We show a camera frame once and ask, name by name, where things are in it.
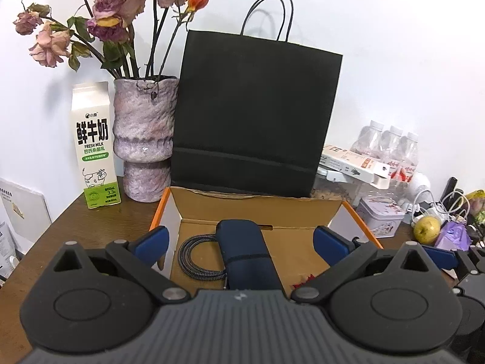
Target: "wooden table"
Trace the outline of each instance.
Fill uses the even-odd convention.
[[[87,209],[84,194],[79,196],[47,229],[37,243],[0,289],[0,363],[15,364],[24,357],[31,346],[20,324],[20,305],[65,241],[78,241],[84,248],[103,248],[107,243],[125,238],[132,241],[149,230],[157,203],[141,204],[129,199],[122,192],[121,204]],[[381,240],[385,248],[397,249],[412,239],[408,225],[401,225],[393,238]]]

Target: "coiled cable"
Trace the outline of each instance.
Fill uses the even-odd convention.
[[[226,277],[226,270],[214,271],[196,265],[191,259],[193,248],[203,242],[217,242],[214,234],[195,235],[187,239],[179,249],[179,265],[182,271],[197,281],[219,281]]]

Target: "green label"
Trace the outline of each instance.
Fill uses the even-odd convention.
[[[110,154],[108,152],[104,153],[96,153],[95,155],[84,156],[82,161],[92,161],[92,160],[99,160],[99,159],[106,159]]]
[[[89,209],[102,207],[103,205],[118,204],[121,202],[118,182],[88,187],[87,189],[84,189],[84,195],[86,196]]]

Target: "white wall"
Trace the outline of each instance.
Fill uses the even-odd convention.
[[[82,4],[23,1],[50,4],[63,21]],[[192,28],[238,33],[254,1],[210,0]],[[436,194],[451,175],[465,192],[485,186],[485,0],[294,2],[290,41],[344,55],[327,143],[350,146],[370,119],[395,124],[420,135],[418,170]],[[44,193],[55,219],[81,193],[68,128],[72,85],[110,77],[95,59],[83,59],[77,74],[67,63],[50,69],[34,62],[28,55],[34,37],[21,37],[11,24],[21,9],[20,0],[0,0],[0,176]],[[275,36],[279,3],[268,1],[264,9],[270,15],[255,13],[247,34]],[[149,0],[135,21],[139,64],[149,54],[152,20]],[[173,24],[167,20],[159,46]],[[184,41],[180,31],[166,74],[179,74]],[[161,59],[162,48],[156,63]]]

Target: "cow illustration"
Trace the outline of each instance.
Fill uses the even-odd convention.
[[[85,174],[84,168],[82,169],[82,174],[84,175],[84,183],[87,187],[95,187],[104,185],[104,179],[106,178],[106,171],[99,170],[92,174]]]

